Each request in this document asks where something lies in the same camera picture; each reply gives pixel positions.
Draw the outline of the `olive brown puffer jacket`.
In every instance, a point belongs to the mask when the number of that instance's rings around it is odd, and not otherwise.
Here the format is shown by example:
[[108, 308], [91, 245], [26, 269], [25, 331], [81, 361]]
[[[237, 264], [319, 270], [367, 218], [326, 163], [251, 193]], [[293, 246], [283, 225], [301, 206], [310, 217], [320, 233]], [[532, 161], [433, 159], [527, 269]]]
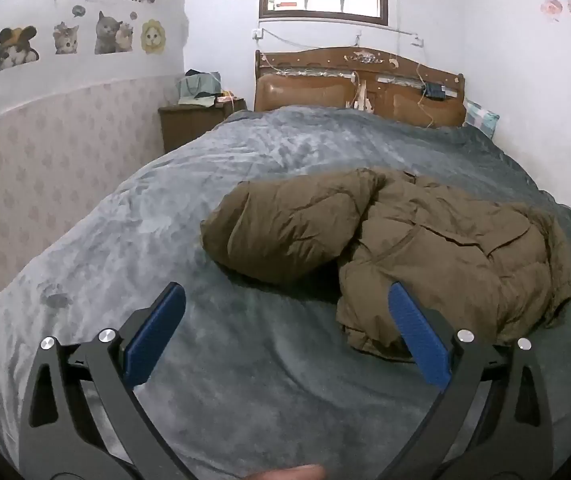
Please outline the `olive brown puffer jacket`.
[[202, 222], [201, 240], [254, 281], [335, 283], [349, 345], [388, 360], [409, 356], [387, 306], [394, 283], [491, 344], [550, 324], [571, 300], [571, 248], [552, 214], [401, 170], [241, 182]]

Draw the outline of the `grey plush bed blanket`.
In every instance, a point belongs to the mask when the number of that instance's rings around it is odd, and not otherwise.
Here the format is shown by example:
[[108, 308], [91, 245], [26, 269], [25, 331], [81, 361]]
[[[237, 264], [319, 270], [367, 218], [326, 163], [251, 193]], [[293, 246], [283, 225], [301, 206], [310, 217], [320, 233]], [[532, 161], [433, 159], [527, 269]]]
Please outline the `grey plush bed blanket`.
[[553, 461], [571, 456], [571, 208], [476, 128], [290, 106], [141, 168], [0, 292], [11, 468], [42, 341], [96, 340], [173, 282], [182, 322], [134, 397], [200, 478], [377, 477], [438, 394], [394, 284], [479, 341], [532, 341]]

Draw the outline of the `plaid teal pillow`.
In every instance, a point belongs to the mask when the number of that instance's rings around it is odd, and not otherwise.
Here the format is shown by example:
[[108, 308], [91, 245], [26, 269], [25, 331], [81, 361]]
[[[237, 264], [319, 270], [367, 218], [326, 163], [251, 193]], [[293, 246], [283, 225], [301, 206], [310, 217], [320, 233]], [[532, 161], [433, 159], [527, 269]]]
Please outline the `plaid teal pillow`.
[[464, 100], [464, 108], [464, 123], [481, 131], [488, 139], [493, 139], [500, 115], [469, 99]]

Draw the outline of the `dark wooden nightstand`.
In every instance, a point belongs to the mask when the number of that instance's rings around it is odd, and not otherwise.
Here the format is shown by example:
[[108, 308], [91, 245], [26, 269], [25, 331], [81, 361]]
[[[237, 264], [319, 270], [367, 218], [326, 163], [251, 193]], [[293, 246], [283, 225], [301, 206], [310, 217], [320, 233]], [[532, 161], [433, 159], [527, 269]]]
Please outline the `dark wooden nightstand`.
[[173, 105], [158, 109], [161, 121], [164, 152], [180, 148], [224, 122], [237, 110], [245, 110], [246, 101], [233, 99], [216, 102], [211, 107]]

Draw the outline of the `black device on headboard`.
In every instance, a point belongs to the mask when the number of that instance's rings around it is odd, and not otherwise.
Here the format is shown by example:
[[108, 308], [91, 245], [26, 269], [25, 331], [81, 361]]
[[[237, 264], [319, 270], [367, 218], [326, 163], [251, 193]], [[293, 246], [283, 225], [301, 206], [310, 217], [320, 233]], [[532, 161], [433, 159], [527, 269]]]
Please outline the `black device on headboard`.
[[446, 87], [444, 84], [427, 81], [423, 84], [422, 95], [433, 101], [444, 101], [447, 98]]

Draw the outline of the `brown wooden padded headboard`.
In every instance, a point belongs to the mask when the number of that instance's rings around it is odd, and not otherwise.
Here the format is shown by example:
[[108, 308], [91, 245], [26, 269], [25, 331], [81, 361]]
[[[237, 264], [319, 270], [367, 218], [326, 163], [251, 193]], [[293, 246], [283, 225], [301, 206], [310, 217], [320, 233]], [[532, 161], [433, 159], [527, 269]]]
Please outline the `brown wooden padded headboard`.
[[[447, 98], [422, 95], [425, 82], [444, 84]], [[394, 53], [363, 47], [255, 52], [254, 110], [289, 105], [354, 108], [424, 127], [464, 123], [464, 76]]]

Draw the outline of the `yellow flower cat sticker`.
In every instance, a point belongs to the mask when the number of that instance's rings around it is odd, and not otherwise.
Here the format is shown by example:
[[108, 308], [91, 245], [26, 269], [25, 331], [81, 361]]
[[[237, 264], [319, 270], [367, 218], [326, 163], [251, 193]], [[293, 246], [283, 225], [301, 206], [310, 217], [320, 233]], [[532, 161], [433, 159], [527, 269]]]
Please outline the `yellow flower cat sticker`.
[[159, 21], [146, 21], [141, 28], [141, 49], [147, 54], [161, 54], [165, 49], [165, 29]]

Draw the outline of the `calico cat wall sticker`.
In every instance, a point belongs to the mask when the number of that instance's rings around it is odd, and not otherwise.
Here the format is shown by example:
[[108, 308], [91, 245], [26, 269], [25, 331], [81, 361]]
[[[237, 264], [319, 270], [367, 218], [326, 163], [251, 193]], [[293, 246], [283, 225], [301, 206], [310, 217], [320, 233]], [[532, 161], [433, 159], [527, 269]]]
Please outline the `calico cat wall sticker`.
[[39, 60], [31, 40], [37, 35], [34, 26], [4, 28], [0, 32], [0, 72]]

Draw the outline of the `tabby kitten wall sticker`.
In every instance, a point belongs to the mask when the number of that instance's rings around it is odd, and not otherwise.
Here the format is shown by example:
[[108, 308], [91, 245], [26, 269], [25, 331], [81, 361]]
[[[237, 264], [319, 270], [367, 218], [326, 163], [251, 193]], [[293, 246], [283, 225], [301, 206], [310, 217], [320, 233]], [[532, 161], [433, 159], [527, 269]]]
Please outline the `tabby kitten wall sticker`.
[[54, 26], [54, 47], [57, 54], [76, 54], [78, 26], [69, 27], [65, 22]]

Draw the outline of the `grey kittens wall sticker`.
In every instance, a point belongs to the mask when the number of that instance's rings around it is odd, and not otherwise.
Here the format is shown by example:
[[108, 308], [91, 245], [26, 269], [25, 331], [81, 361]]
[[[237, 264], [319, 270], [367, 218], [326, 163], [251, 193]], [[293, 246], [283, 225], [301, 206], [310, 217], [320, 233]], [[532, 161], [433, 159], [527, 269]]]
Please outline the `grey kittens wall sticker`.
[[95, 32], [95, 54], [123, 53], [133, 50], [134, 29], [128, 23], [115, 20], [112, 16], [100, 11]]

